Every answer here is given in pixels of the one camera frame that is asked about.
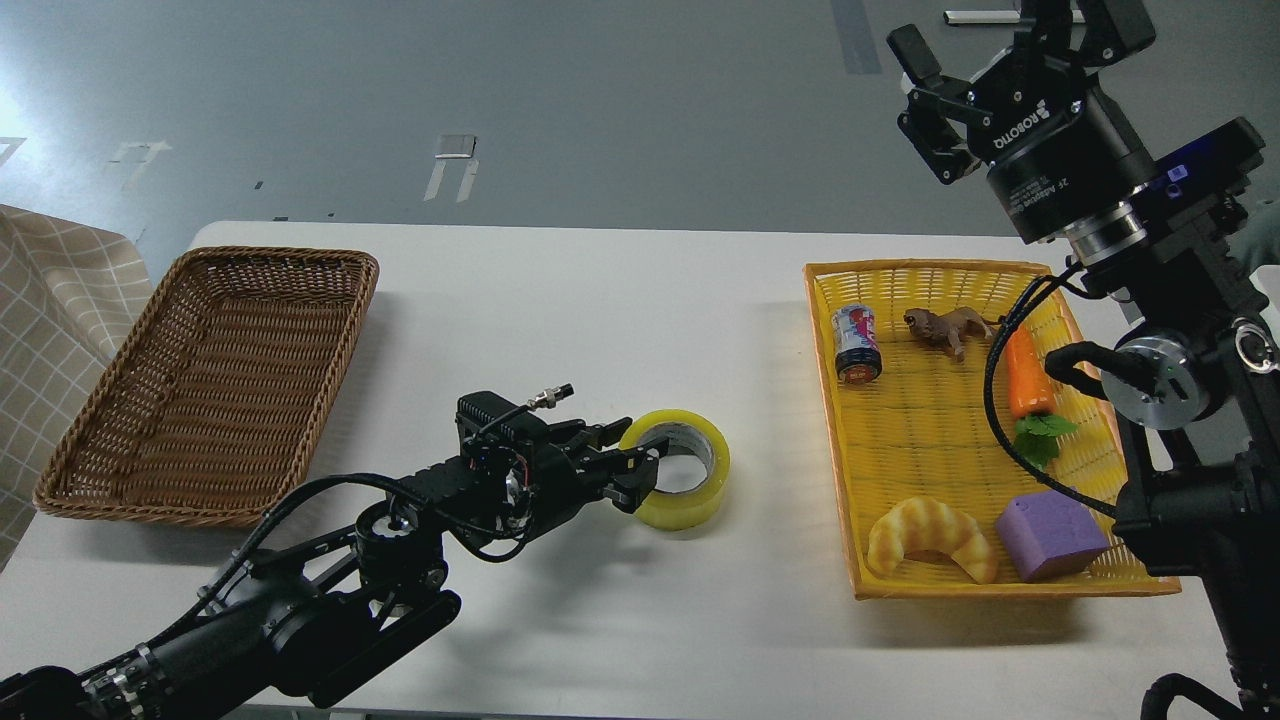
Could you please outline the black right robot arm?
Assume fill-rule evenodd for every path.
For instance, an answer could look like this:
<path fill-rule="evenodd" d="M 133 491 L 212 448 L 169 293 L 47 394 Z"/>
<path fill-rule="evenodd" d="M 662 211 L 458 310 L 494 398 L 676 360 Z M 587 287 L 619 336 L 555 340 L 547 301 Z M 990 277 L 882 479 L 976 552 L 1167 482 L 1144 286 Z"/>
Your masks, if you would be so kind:
<path fill-rule="evenodd" d="M 1277 341 L 1267 296 L 1230 254 L 1239 196 L 1265 141 L 1242 117 L 1153 159 L 1098 69 L 1149 47 L 1140 1 L 1024 1 L 1011 44 L 970 79 L 946 76 L 915 26 L 887 45 L 908 79 L 899 128 L 933 176 L 975 169 L 1025 243 L 1064 237 L 1087 297 L 1124 293 L 1140 315 L 1114 348 L 1076 341 L 1047 373 L 1110 402 L 1126 480 L 1114 502 L 1029 474 L 1112 520 L 1153 577 L 1202 580 L 1238 701 L 1181 674 L 1176 698 L 1219 719 L 1277 716 Z"/>

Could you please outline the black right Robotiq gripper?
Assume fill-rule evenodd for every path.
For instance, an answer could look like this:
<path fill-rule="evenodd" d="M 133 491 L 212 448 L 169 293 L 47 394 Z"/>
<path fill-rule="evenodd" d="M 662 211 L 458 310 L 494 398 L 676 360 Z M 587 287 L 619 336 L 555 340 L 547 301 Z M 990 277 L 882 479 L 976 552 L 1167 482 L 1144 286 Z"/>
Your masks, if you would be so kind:
<path fill-rule="evenodd" d="M 1020 1 L 1011 55 L 972 83 L 942 72 L 916 26 L 886 42 L 906 76 L 897 127 L 942 184 L 987 164 L 987 182 L 1027 243 L 1126 201 L 1155 159 L 1092 69 L 1155 44 L 1143 1 Z M 975 128 L 975 154 L 956 131 Z"/>

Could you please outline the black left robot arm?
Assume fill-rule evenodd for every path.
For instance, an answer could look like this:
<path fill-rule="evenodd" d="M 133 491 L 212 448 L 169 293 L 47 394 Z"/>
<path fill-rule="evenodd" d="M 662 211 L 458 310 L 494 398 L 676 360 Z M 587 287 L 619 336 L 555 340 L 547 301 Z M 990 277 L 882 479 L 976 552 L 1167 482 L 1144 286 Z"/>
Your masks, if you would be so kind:
<path fill-rule="evenodd" d="M 506 562 L 607 500 L 636 512 L 664 438 L 634 420 L 545 423 L 571 386 L 515 404 L 461 397 L 456 456 L 399 479 L 324 477 L 269 510 L 197 602 L 164 632 L 81 673 L 3 682 L 5 719 L 219 719 L 273 688 L 329 708 L 457 619 L 443 539 Z"/>

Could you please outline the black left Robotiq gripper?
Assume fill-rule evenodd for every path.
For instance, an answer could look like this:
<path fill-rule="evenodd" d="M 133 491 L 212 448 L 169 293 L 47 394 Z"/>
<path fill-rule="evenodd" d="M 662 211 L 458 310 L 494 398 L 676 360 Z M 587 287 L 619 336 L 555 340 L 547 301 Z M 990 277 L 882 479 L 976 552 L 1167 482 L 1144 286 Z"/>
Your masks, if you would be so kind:
<path fill-rule="evenodd" d="M 602 455 L 632 424 L 632 418 L 605 424 L 575 419 L 536 433 L 527 456 L 527 475 L 517 478 L 508 489 L 506 524 L 559 527 L 586 505 L 602 500 L 621 512 L 635 514 L 655 489 L 660 460 L 669 450 L 613 448 Z M 598 469 L 593 466 L 595 460 Z"/>

